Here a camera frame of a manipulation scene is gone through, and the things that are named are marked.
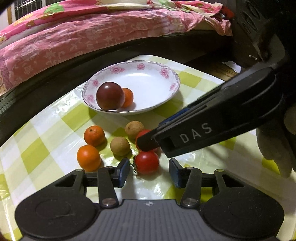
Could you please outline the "gloved right hand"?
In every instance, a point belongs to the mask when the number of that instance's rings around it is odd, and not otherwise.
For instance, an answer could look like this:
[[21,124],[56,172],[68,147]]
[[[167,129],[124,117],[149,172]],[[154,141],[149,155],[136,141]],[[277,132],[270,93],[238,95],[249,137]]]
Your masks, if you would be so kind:
[[295,106],[266,120],[256,137],[263,157],[275,161],[281,176],[288,178],[295,171]]

